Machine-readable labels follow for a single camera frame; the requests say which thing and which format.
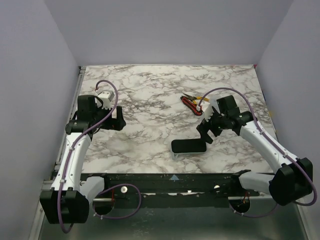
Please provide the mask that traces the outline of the black umbrella sleeve case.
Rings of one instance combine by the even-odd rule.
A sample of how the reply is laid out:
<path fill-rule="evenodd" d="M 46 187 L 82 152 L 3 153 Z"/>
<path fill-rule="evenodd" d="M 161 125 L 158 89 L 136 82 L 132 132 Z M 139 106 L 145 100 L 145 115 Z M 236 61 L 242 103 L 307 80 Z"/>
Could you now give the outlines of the black umbrella sleeve case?
<path fill-rule="evenodd" d="M 170 145 L 171 157 L 173 160 L 180 155 L 197 155 L 207 151 L 206 142 L 200 138 L 194 139 L 175 139 Z"/>

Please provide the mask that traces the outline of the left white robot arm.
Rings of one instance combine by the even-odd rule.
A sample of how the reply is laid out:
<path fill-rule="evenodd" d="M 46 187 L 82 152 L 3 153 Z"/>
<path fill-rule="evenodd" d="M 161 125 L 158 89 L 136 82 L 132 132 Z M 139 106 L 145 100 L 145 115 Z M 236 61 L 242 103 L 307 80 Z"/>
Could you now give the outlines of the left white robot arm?
<path fill-rule="evenodd" d="M 80 95 L 77 111 L 66 124 L 66 142 L 58 173 L 48 190 L 40 193 L 40 203 L 50 224 L 82 224 L 89 216 L 90 204 L 105 187 L 102 177 L 91 176 L 81 184 L 85 156 L 98 129 L 121 131 L 126 122 L 122 107 L 112 91 Z"/>

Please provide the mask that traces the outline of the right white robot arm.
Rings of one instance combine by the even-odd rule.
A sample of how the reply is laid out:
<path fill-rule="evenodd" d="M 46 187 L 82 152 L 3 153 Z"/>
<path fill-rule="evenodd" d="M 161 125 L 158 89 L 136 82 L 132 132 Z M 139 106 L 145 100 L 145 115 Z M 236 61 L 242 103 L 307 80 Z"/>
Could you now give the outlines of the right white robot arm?
<path fill-rule="evenodd" d="M 208 132 L 218 137 L 222 131 L 232 130 L 251 144 L 272 169 L 272 174 L 251 170 L 235 173 L 235 183 L 239 187 L 269 194 L 281 206 L 313 192 L 311 161 L 287 151 L 262 127 L 251 111 L 240 111 L 232 95 L 206 102 L 199 109 L 203 119 L 196 129 L 202 140 L 211 144 L 213 139 Z"/>

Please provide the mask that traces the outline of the red handled pliers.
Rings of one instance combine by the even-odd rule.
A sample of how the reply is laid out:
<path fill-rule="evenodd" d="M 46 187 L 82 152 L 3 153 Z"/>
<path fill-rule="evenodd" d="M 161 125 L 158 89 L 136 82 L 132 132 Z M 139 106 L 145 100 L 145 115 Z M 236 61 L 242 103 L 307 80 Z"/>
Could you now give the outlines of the red handled pliers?
<path fill-rule="evenodd" d="M 201 116 L 203 114 L 202 110 L 197 110 L 197 98 L 191 95 L 188 95 L 184 93 L 181 97 L 180 100 L 182 103 L 191 110 L 191 112 L 195 116 Z"/>

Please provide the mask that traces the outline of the yellow handled tool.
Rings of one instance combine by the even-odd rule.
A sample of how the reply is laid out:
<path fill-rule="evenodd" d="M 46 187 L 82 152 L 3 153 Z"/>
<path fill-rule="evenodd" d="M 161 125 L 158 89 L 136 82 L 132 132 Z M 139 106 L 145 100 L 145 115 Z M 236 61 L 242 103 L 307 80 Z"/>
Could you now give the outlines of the yellow handled tool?
<path fill-rule="evenodd" d="M 190 98 L 190 100 L 191 100 L 194 104 L 195 104 L 197 101 L 200 101 L 201 99 L 202 99 L 201 96 L 192 96 L 192 97 Z M 203 99 L 203 101 L 208 102 L 209 99 L 205 97 L 205 98 Z"/>

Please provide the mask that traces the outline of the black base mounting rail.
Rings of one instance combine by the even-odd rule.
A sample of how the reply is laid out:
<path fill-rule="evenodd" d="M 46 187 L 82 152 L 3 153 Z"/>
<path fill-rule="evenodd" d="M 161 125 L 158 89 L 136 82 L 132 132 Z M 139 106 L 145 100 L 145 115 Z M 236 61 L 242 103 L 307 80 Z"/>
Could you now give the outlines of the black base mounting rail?
<path fill-rule="evenodd" d="M 227 208 L 229 199 L 259 193 L 240 187 L 231 173 L 96 173 L 106 188 L 97 196 L 97 208 Z"/>

